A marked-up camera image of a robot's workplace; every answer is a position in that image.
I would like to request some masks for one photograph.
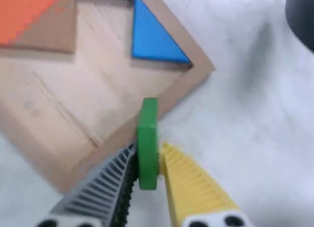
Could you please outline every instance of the orange shape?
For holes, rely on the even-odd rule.
[[[56,0],[0,0],[0,44],[9,44]]]

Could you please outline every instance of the blue triangle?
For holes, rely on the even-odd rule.
[[[190,62],[142,0],[134,0],[132,55],[135,58]]]

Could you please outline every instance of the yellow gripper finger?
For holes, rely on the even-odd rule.
[[[160,173],[165,176],[172,227],[180,227],[190,215],[239,209],[212,177],[174,146],[162,145]]]

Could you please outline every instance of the wooden tray border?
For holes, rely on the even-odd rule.
[[[181,75],[170,87],[158,95],[158,116],[161,117],[171,110],[181,98],[203,82],[214,70],[214,66],[163,0],[143,1],[193,64],[189,71]],[[124,148],[135,139],[136,117],[137,115],[127,121],[109,136],[100,148],[94,149],[72,170],[65,171],[51,154],[42,149],[41,143],[29,134],[27,128],[19,123],[8,105],[0,100],[0,118],[3,119],[0,124],[1,131],[8,136],[12,144],[20,148],[20,151],[33,166],[57,190],[63,193],[69,192],[78,181],[84,179],[92,167],[101,163],[105,157],[120,148]]]

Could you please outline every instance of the screw hole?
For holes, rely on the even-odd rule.
[[[237,216],[228,216],[225,218],[225,223],[227,226],[241,227],[244,226],[244,222],[241,218]]]
[[[56,227],[58,225],[55,220],[45,220],[37,225],[37,227]]]
[[[209,226],[205,224],[204,222],[193,221],[192,223],[189,224],[188,227],[209,227]]]
[[[79,225],[78,227],[94,227],[94,226],[91,224],[84,223],[82,225]]]

